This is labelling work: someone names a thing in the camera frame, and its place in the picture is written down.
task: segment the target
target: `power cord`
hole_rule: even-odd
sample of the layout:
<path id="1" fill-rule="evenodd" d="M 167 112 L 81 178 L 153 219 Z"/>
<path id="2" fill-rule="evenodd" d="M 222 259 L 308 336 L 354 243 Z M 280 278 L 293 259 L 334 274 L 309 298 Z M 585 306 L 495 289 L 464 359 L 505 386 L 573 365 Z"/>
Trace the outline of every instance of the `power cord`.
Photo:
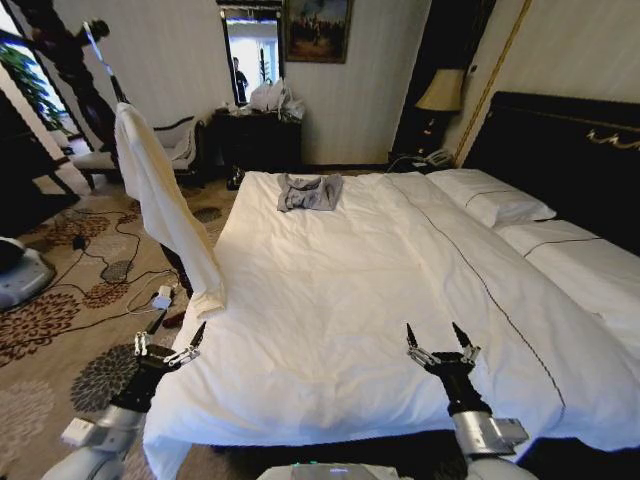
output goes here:
<path id="1" fill-rule="evenodd" d="M 153 299 L 153 295 L 151 296 L 151 298 L 149 298 L 147 303 L 149 303 L 152 299 Z M 16 342 L 16 343 L 13 343 L 11 345 L 2 345 L 2 346 L 0 346 L 0 351 L 9 350 L 11 348 L 19 347 L 19 346 L 22 346 L 22 345 L 27 345 L 27 344 L 32 343 L 32 342 L 41 342 L 43 340 L 49 340 L 51 338 L 55 338 L 55 337 L 59 337 L 60 335 L 64 335 L 65 333 L 78 332 L 80 330 L 87 330 L 88 328 L 93 328 L 93 327 L 95 327 L 97 325 L 100 325 L 101 323 L 107 322 L 109 320 L 115 320 L 116 318 L 122 318 L 125 315 L 129 315 L 129 312 L 122 312 L 122 313 L 118 313 L 116 315 L 111 315 L 111 316 L 106 317 L 106 318 L 101 318 L 100 320 L 98 320 L 96 322 L 93 322 L 93 323 L 90 323 L 89 325 L 83 325 L 81 327 L 69 328 L 67 330 L 62 330 L 61 332 L 56 332 L 56 333 L 53 333 L 51 335 L 45 335 L 45 336 L 42 336 L 42 337 L 30 338 L 28 340 L 23 340 L 21 342 Z"/>
<path id="2" fill-rule="evenodd" d="M 123 235 L 129 235 L 132 237 L 135 237 L 137 242 L 136 242 L 136 246 L 134 249 L 134 253 L 131 256 L 131 259 L 128 261 L 128 266 L 132 265 L 133 261 L 135 260 L 135 258 L 138 255 L 139 252 L 139 247 L 140 247 L 140 242 L 141 242 L 141 237 L 139 235 L 136 235 L 135 233 L 131 233 L 131 232 L 125 232 L 123 230 L 120 230 L 120 225 L 121 225 L 121 220 L 128 215 L 127 212 L 124 211 L 120 211 L 120 210 L 112 210 L 112 211 L 106 211 L 106 212 L 85 212 L 82 210 L 76 210 L 73 208 L 67 208 L 63 211 L 73 211 L 76 212 L 80 215 L 108 215 L 108 214 L 120 214 L 122 215 L 122 217 L 120 217 L 120 219 L 118 220 L 118 222 L 116 223 L 116 226 L 114 227 L 114 229 Z M 54 225 L 56 228 L 59 228 L 58 226 L 58 219 L 57 217 L 54 217 Z M 49 285 L 47 288 L 45 288 L 44 290 L 42 290 L 41 292 L 39 292 L 37 295 L 35 295 L 34 297 L 30 298 L 28 301 L 23 302 L 19 305 L 16 305 L 15 307 L 11 308 L 11 309 L 7 309 L 5 311 L 2 312 L 2 314 L 8 314 L 8 313 L 14 313 L 16 311 L 21 310 L 22 308 L 26 307 L 27 305 L 30 305 L 31 303 L 33 303 L 35 300 L 37 300 L 38 298 L 40 298 L 42 295 L 44 295 L 45 293 L 49 292 L 50 290 L 52 290 L 53 288 L 58 288 L 58 287 L 71 287 L 71 288 L 75 288 L 76 290 L 78 290 L 84 299 L 88 298 L 90 300 L 97 300 L 99 298 L 102 298 L 105 295 L 109 295 L 111 294 L 115 289 L 117 289 L 120 285 L 123 284 L 127 284 L 127 285 L 131 285 L 134 282 L 136 282 L 137 280 L 139 280 L 140 278 L 142 278 L 145 275 L 148 274 L 165 274 L 165 273 L 169 273 L 171 272 L 176 279 L 178 279 L 178 275 L 176 274 L 176 272 L 174 272 L 171 269 L 165 269 L 165 270 L 161 270 L 161 271 L 154 271 L 154 270 L 148 270 L 144 273 L 142 273 L 141 275 L 139 275 L 138 277 L 136 277 L 134 280 L 129 281 L 128 280 L 128 275 L 129 275 L 129 267 L 127 267 L 127 271 L 125 272 L 124 278 L 122 280 L 119 280 L 117 282 L 112 282 L 107 280 L 106 278 L 104 278 L 104 273 L 105 271 L 111 266 L 111 264 L 109 264 L 109 262 L 107 262 L 107 260 L 105 259 L 105 257 L 103 257 L 102 255 L 96 255 L 93 253 L 89 253 L 87 252 L 87 248 L 89 248 L 89 246 L 91 245 L 91 241 L 89 240 L 88 237 L 83 236 L 82 235 L 82 226 L 77 223 L 75 220 L 66 217 L 67 221 L 72 222 L 73 224 L 75 224 L 78 227 L 78 234 L 73 238 L 72 241 L 72 246 L 74 248 L 74 250 L 81 250 L 80 255 L 78 256 L 78 258 L 64 271 L 64 273 L 62 275 L 60 275 L 51 285 Z M 102 292 L 100 295 L 97 296 L 92 296 L 89 295 L 87 292 L 85 292 L 81 287 L 79 287 L 78 285 L 75 285 L 73 283 L 60 283 L 60 281 L 69 274 L 69 272 L 71 272 L 71 270 L 78 265 L 78 263 L 80 262 L 80 260 L 82 260 L 82 258 L 84 256 L 87 257 L 91 257 L 91 258 L 97 258 L 100 259 L 104 264 L 105 264 L 105 268 L 102 269 L 102 271 L 100 272 L 100 278 L 102 279 L 103 283 L 106 283 L 108 285 L 113 285 L 113 288 L 108 289 L 104 292 Z"/>
<path id="3" fill-rule="evenodd" d="M 393 163 L 389 166 L 389 168 L 387 168 L 387 171 L 384 172 L 384 173 L 391 172 L 391 170 L 393 170 L 393 167 L 395 167 L 400 160 L 409 160 L 409 159 L 410 160 L 414 160 L 416 162 L 424 162 L 424 160 L 425 160 L 424 157 L 420 157 L 418 155 L 400 155 L 398 158 L 396 158 L 393 161 Z"/>
<path id="4" fill-rule="evenodd" d="M 149 313 L 149 312 L 153 312 L 153 311 L 157 310 L 157 308 L 151 308 L 151 309 L 148 309 L 148 310 L 142 310 L 142 311 L 139 311 L 139 310 L 137 310 L 137 309 L 133 309 L 133 310 L 131 310 L 131 304 L 133 303 L 133 301 L 134 301 L 136 298 L 138 298 L 138 297 L 140 296 L 140 294 L 144 291 L 144 289 L 145 289 L 145 288 L 147 288 L 147 286 L 148 286 L 148 285 L 149 285 L 153 280 L 155 280 L 156 278 L 159 278 L 159 277 L 161 277 L 161 276 L 163 276 L 163 275 L 166 275 L 166 273 L 167 273 L 167 272 L 160 272 L 160 273 L 157 273 L 157 274 L 155 274 L 153 277 L 151 277 L 149 280 L 147 280 L 147 282 L 142 286 L 142 288 L 140 289 L 140 291 L 138 291 L 138 293 L 136 293 L 133 297 L 131 297 L 131 298 L 129 299 L 129 301 L 127 302 L 126 309 L 127 309 L 127 312 L 128 312 L 128 313 L 130 313 L 131 315 L 142 315 L 143 313 Z"/>

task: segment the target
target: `black piping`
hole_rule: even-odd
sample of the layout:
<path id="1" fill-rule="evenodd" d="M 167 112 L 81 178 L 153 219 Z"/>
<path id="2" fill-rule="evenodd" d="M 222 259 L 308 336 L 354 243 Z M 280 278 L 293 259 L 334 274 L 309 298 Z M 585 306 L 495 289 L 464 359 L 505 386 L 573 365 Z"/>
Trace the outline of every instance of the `black piping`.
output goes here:
<path id="1" fill-rule="evenodd" d="M 518 190 L 516 190 L 515 188 L 510 188 L 509 190 L 491 190 L 489 192 L 478 192 L 475 195 L 472 195 L 471 198 L 469 200 L 467 200 L 467 203 L 464 204 L 464 207 L 467 208 L 467 205 L 469 205 L 469 203 L 471 203 L 471 200 L 473 200 L 474 198 L 476 198 L 478 195 L 486 195 L 488 193 L 505 193 L 505 192 L 517 192 Z"/>
<path id="2" fill-rule="evenodd" d="M 542 245 L 547 245 L 548 243 L 569 243 L 569 242 L 590 242 L 591 240 L 602 240 L 601 237 L 590 237 L 590 238 L 576 238 L 576 239 L 566 239 L 566 240 L 550 240 L 548 242 L 542 242 L 532 247 L 527 253 L 523 255 L 524 258 L 527 258 L 531 252 L 533 252 L 536 248 L 541 247 Z"/>
<path id="3" fill-rule="evenodd" d="M 555 378 L 553 377 L 553 375 L 551 374 L 551 372 L 549 371 L 549 368 L 547 367 L 547 365 L 544 363 L 544 361 L 542 360 L 542 358 L 540 358 L 540 355 L 538 355 L 538 352 L 535 351 L 535 349 L 533 348 L 533 346 L 529 343 L 529 341 L 525 338 L 524 334 L 518 329 L 518 327 L 516 327 L 516 325 L 513 323 L 513 321 L 511 320 L 511 317 L 509 317 L 509 314 L 500 306 L 500 304 L 496 301 L 496 299 L 494 298 L 493 294 L 491 293 L 491 290 L 489 290 L 489 286 L 487 285 L 487 283 L 485 282 L 484 278 L 482 278 L 482 276 L 478 273 L 478 271 L 475 269 L 475 267 L 473 265 L 471 265 L 471 263 L 469 262 L 469 260 L 467 259 L 467 257 L 464 256 L 464 254 L 462 253 L 462 250 L 460 250 L 460 248 L 458 247 L 458 245 L 456 245 L 456 243 L 451 240 L 451 237 L 449 237 L 449 235 L 447 235 L 446 233 L 444 233 L 442 230 L 440 230 L 435 223 L 433 223 L 433 221 L 431 220 L 431 218 L 429 218 L 429 216 L 424 213 L 422 210 L 420 210 L 417 206 L 415 206 L 411 200 L 409 200 L 409 197 L 407 197 L 407 195 L 400 190 L 398 187 L 396 187 L 395 185 L 393 185 L 393 187 L 402 194 L 402 196 L 404 196 L 404 198 L 407 200 L 407 202 L 416 210 L 418 210 L 422 216 L 424 218 L 426 218 L 429 223 L 431 224 L 431 226 L 433 228 L 435 228 L 438 232 L 440 232 L 440 234 L 442 236 L 444 236 L 449 243 L 451 243 L 451 245 L 454 246 L 454 248 L 458 251 L 458 253 L 460 254 L 460 256 L 462 257 L 462 259 L 464 260 L 464 262 L 467 264 L 467 266 L 473 271 L 473 273 L 475 273 L 476 277 L 478 277 L 478 279 L 482 282 L 482 285 L 484 286 L 484 290 L 485 292 L 487 292 L 487 295 L 489 296 L 489 298 L 491 299 L 491 301 L 493 302 L 493 304 L 498 308 L 498 310 L 500 310 L 500 312 L 504 315 L 504 318 L 507 320 L 507 322 L 509 323 L 509 325 L 511 325 L 511 327 L 515 330 L 515 332 L 518 334 L 518 336 L 520 337 L 520 339 L 524 342 L 524 344 L 529 348 L 529 350 L 531 350 L 531 353 L 533 353 L 533 355 L 536 357 L 536 359 L 538 360 L 538 362 L 540 363 L 540 365 L 542 366 L 542 368 L 544 369 L 544 371 L 546 372 L 547 376 L 549 377 L 549 379 L 551 380 L 551 383 L 553 384 L 553 388 L 556 390 L 556 392 L 558 393 L 558 397 L 560 398 L 560 403 L 562 404 L 562 408 L 560 411 L 560 416 L 558 417 L 558 420 L 556 421 L 556 423 L 553 425 L 552 428 L 554 428 L 556 425 L 558 425 L 562 419 L 564 418 L 565 412 L 567 410 L 567 403 L 564 400 L 564 396 L 562 395 L 562 392 L 560 391 L 560 387 L 558 387 L 558 384 L 555 380 Z"/>

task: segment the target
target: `white duvet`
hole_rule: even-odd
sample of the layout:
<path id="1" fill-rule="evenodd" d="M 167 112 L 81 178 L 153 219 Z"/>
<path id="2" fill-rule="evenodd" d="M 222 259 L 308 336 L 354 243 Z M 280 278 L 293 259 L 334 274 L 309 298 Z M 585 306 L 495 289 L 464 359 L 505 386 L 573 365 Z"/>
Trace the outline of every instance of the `white duvet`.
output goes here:
<path id="1" fill-rule="evenodd" d="M 147 418 L 159 478 L 175 477 L 192 443 L 452 428 L 440 381 L 406 355 L 405 322 L 430 350 L 460 348 L 452 321 L 465 330 L 482 347 L 474 386 L 532 438 L 640 444 L 640 362 L 427 178 L 345 177 L 334 212 L 278 212 L 278 194 L 275 175 L 248 173 L 218 240 L 227 309 Z M 198 323 L 188 309 L 176 349 Z"/>

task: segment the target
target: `charger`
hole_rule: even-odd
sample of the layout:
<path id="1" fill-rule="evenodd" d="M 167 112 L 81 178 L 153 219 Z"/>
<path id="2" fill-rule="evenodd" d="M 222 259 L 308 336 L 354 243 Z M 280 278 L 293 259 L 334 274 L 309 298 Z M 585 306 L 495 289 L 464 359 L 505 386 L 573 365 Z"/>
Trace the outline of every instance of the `charger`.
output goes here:
<path id="1" fill-rule="evenodd" d="M 171 305 L 171 297 L 173 296 L 173 291 L 170 286 L 162 285 L 158 289 L 158 295 L 153 299 L 151 305 L 154 308 L 159 310 L 166 310 Z"/>

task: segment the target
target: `white device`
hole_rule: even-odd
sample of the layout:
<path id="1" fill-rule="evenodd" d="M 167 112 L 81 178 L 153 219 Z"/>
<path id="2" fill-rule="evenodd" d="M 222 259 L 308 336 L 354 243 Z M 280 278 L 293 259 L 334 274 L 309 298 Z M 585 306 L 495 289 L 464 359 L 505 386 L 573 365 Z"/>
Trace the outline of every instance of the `white device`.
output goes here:
<path id="1" fill-rule="evenodd" d="M 429 154 L 424 160 L 432 167 L 442 168 L 445 165 L 453 164 L 453 155 L 448 150 L 441 148 Z"/>
<path id="2" fill-rule="evenodd" d="M 15 265 L 0 271 L 0 311 L 28 300 L 53 279 L 55 269 L 44 260 L 40 253 L 26 248 L 18 240 L 0 237 L 0 242 L 12 244 L 22 250 L 22 256 Z"/>
<path id="3" fill-rule="evenodd" d="M 154 308 L 166 310 L 171 305 L 171 287 L 162 285 L 158 289 L 158 295 L 151 302 Z"/>

